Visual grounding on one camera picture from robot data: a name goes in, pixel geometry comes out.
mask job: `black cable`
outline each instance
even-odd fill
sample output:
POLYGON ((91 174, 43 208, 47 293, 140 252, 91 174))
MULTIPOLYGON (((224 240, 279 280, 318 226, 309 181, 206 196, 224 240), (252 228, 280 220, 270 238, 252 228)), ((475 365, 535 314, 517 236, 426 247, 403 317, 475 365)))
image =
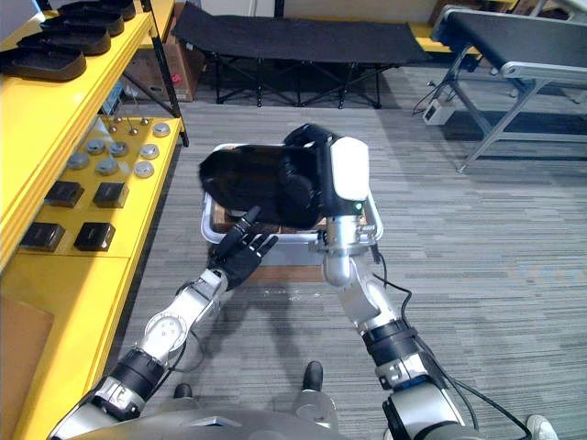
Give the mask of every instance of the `black cable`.
POLYGON ((496 403, 495 401, 493 401, 492 399, 490 399, 489 397, 485 396, 483 393, 475 390, 472 386, 467 385, 465 382, 462 382, 460 380, 455 379, 455 383, 460 386, 461 388, 463 388, 464 390, 467 390, 468 392, 470 392, 471 394, 474 394, 475 396, 477 396, 479 399, 481 399, 482 401, 489 403, 493 408, 495 408, 497 411, 499 411, 501 414, 503 414, 505 417, 507 417, 508 419, 510 419, 512 422, 514 422, 514 424, 520 428, 522 431, 524 431, 524 433, 526 435, 524 435, 523 437, 520 437, 519 440, 532 440, 532 433, 530 433, 530 431, 528 430, 528 428, 526 428, 526 426, 520 422, 517 417, 515 417, 513 414, 511 414, 509 411, 507 411, 503 406, 501 406, 499 403, 496 403))
POLYGON ((422 104, 428 98, 428 96, 433 94, 436 90, 438 90, 440 87, 442 87, 444 85, 445 85, 445 83, 441 82, 439 85, 435 86, 434 89, 432 89, 430 92, 428 92, 420 101, 418 101, 417 104, 414 105, 414 107, 412 108, 412 116, 419 115, 420 113, 423 113, 426 109, 425 108, 418 108, 418 106, 420 104, 422 104))
MULTIPOLYGON (((383 277, 387 280, 387 263, 385 262, 385 258, 379 250, 377 251, 377 255, 379 256, 383 264, 383 277)), ((383 283, 383 288, 387 289, 387 284, 385 282, 383 283)))
POLYGON ((153 389, 153 391, 150 392, 149 397, 147 399, 145 399, 146 401, 148 399, 150 399, 151 397, 153 397, 153 395, 159 391, 159 388, 161 388, 161 385, 163 385, 163 383, 165 382, 165 380, 167 380, 170 375, 173 373, 173 369, 175 369, 177 367, 177 364, 180 363, 180 360, 182 360, 183 357, 183 353, 185 353, 185 347, 187 346, 187 342, 184 342, 182 345, 182 351, 180 351, 179 356, 175 359, 175 362, 173 362, 173 365, 167 370, 167 373, 165 373, 165 376, 163 376, 161 378, 161 380, 159 381, 159 383, 157 384, 157 386, 153 389))
MULTIPOLYGON (((385 263, 385 258, 383 257, 383 255, 381 254, 381 252, 378 252, 379 254, 379 258, 382 261, 383 264, 383 274, 385 274, 387 272, 387 264, 385 263)), ((409 324, 409 321, 406 319, 406 315, 405 315, 405 309, 407 307, 407 304, 409 303, 409 301, 412 299, 412 291, 398 286, 396 284, 393 284, 392 282, 387 280, 387 277, 382 278, 381 276, 377 275, 376 273, 373 273, 373 276, 378 279, 379 281, 383 282, 383 285, 389 285, 391 287, 393 287, 394 289, 401 291, 401 292, 405 292, 406 296, 404 298, 404 302, 402 302, 402 319, 404 320, 405 324, 408 327, 411 327, 411 325, 409 324)), ((522 431, 524 431, 524 436, 520 437, 519 439, 516 440, 531 440, 532 439, 532 433, 530 433, 530 431, 528 431, 528 429, 526 428, 526 426, 520 422, 520 420, 515 417, 513 414, 511 414, 510 412, 508 412, 503 406, 501 406, 499 403, 493 401, 492 399, 490 399, 489 397, 485 396, 482 392, 475 390, 473 387, 471 387, 470 385, 467 385, 466 383, 453 378, 452 376, 450 376, 447 371, 440 365, 440 363, 438 362, 434 352, 432 351, 432 349, 428 346, 428 344, 426 344, 422 338, 419 335, 415 336, 415 341, 417 342, 418 345, 420 345, 422 347, 422 349, 424 349, 432 358, 432 361, 434 362, 434 364, 437 366, 438 370, 440 370, 440 372, 442 373, 442 375, 445 377, 445 379, 447 380, 447 382, 450 384, 450 386, 455 390, 455 392, 458 393, 459 397, 462 398, 463 402, 465 403, 465 406, 467 406, 467 410, 469 410, 469 414, 471 415, 471 419, 473 422, 473 427, 475 430, 479 431, 479 425, 478 425, 478 421, 477 421, 477 414, 475 413, 475 411, 472 409, 471 403, 469 402, 469 400, 467 399, 467 397, 462 393, 462 391, 460 390, 460 388, 463 388, 464 390, 470 392, 471 394, 475 395, 476 397, 478 397, 479 399, 483 400, 484 402, 488 403, 489 405, 491 405, 493 408, 495 408, 497 411, 499 411, 501 414, 503 414, 505 417, 507 417, 511 422, 513 422, 518 428, 520 428, 522 431)))
POLYGON ((190 330, 190 334, 195 338, 195 340, 198 342, 198 348, 200 350, 200 359, 193 364, 191 367, 189 368, 169 368, 169 370, 171 371, 175 371, 178 373, 193 373, 194 371, 196 371, 197 369, 200 368, 200 366, 202 365, 202 363, 204 362, 205 359, 205 349, 204 349, 204 344, 202 343, 200 337, 195 333, 194 330, 190 330))

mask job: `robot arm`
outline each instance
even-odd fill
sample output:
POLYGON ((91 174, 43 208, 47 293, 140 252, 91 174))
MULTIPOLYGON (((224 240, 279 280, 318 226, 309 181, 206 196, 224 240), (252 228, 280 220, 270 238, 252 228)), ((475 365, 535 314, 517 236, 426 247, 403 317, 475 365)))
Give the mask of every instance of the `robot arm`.
POLYGON ((360 225, 360 213, 364 207, 368 222, 378 215, 369 191, 367 146, 311 125, 295 130, 288 141, 315 142, 318 148, 327 231, 314 249, 324 253, 324 278, 339 288, 338 298, 375 362, 379 382, 391 391, 383 410, 393 438, 483 439, 464 426, 446 393, 442 373, 417 343, 417 331, 398 313, 369 269, 366 253, 369 246, 376 246, 377 228, 360 225))
POLYGON ((149 320, 142 340, 61 419, 49 439, 64 440, 139 417, 192 325, 218 311, 224 293, 248 278, 277 242, 276 236, 248 234, 258 213, 259 208, 251 209, 233 226, 208 268, 149 320))

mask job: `brown box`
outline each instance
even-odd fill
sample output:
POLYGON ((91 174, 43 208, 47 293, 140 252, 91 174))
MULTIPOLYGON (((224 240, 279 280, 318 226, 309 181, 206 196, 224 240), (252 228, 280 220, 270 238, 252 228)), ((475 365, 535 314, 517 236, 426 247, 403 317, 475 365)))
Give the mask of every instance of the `brown box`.
MULTIPOLYGON (((169 29, 175 27, 175 18, 183 9, 183 3, 173 7, 173 18, 169 29)), ((178 101, 192 102, 198 78, 205 65, 205 56, 197 49, 188 50, 180 45, 171 33, 163 43, 163 51, 172 76, 173 88, 178 101)), ((165 83, 153 49, 139 49, 126 68, 126 72, 145 85, 163 101, 169 100, 165 83)), ((126 94, 134 94, 137 99, 150 99, 126 78, 121 78, 126 94)))
POLYGON ((2 344, 1 438, 12 438, 40 356, 53 324, 53 315, 23 302, 0 297, 2 344))

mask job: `yellow shelf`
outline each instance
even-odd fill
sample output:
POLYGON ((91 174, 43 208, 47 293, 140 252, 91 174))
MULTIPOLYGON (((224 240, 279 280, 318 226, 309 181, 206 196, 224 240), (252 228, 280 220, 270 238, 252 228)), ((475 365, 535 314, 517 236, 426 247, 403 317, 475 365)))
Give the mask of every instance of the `yellow shelf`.
MULTIPOLYGON (((409 23, 410 29, 414 34, 415 40, 420 47, 426 52, 450 53, 449 46, 445 46, 438 41, 433 41, 430 37, 432 35, 432 27, 426 23, 409 23)), ((479 51, 475 48, 469 49, 467 52, 472 55, 479 55, 479 51)))
MULTIPOLYGON (((122 34, 112 38, 111 49, 104 55, 87 57, 85 73, 69 82, 0 77, 0 271, 78 140, 152 28, 151 14, 137 14, 125 22, 122 34)), ((39 31, 38 16, 3 41, 3 49, 35 31, 39 31)))
POLYGON ((84 187, 73 208, 43 206, 36 221, 59 223, 66 232, 52 254, 19 250, 10 260, 2 279, 2 294, 30 303, 54 315, 47 344, 31 382, 28 397, 18 422, 15 439, 46 438, 53 426, 101 377, 127 298, 142 247, 150 227, 161 187, 168 173, 180 119, 156 118, 149 126, 140 126, 130 137, 123 129, 110 135, 98 118, 80 142, 101 138, 106 145, 126 141, 129 153, 117 158, 119 171, 103 177, 95 173, 98 160, 107 153, 93 156, 83 170, 66 170, 60 180, 79 182, 84 187), (154 137, 152 125, 165 122, 171 133, 154 137), (159 146, 160 155, 151 160, 155 173, 139 179, 132 166, 141 161, 138 149, 145 143, 159 146), (125 206, 120 209, 97 208, 92 200, 100 182, 125 182, 129 188, 125 206), (109 222, 115 228, 107 252, 81 252, 72 245, 83 222, 109 222))
MULTIPOLYGON (((153 15, 155 16, 155 23, 157 23, 157 29, 161 39, 167 33, 168 27, 172 22, 173 5, 174 0, 151 0, 151 6, 153 8, 153 15)), ((135 9, 138 11, 142 10, 140 0, 135 0, 135 9)), ((141 49, 152 49, 153 42, 150 36, 146 36, 139 46, 141 49)))

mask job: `metal knob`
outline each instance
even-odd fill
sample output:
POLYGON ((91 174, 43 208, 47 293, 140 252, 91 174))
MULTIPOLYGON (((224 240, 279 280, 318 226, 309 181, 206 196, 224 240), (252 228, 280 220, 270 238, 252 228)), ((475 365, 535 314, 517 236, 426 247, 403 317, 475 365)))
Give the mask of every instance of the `metal knob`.
POLYGON ((145 144, 140 148, 140 157, 143 159, 155 159, 159 156, 159 147, 155 144, 145 144))
POLYGON ((126 142, 113 142, 110 145, 110 154, 115 158, 120 158, 128 153, 128 145, 126 142))
POLYGON ((118 162, 112 158, 100 160, 96 164, 95 170, 103 176, 110 176, 118 171, 118 162))
POLYGON ((155 168, 151 165, 150 162, 142 161, 135 165, 135 174, 140 179, 147 179, 148 177, 152 176, 154 172, 155 168))
POLYGON ((67 166, 72 170, 81 170, 87 167, 88 163, 90 163, 90 158, 85 153, 73 153, 67 159, 67 166))
POLYGON ((85 150, 89 154, 102 154, 106 148, 106 143, 102 139, 92 139, 85 144, 85 150))
POLYGON ((153 126, 153 136, 156 138, 165 138, 171 133, 171 129, 164 122, 159 122, 153 126))

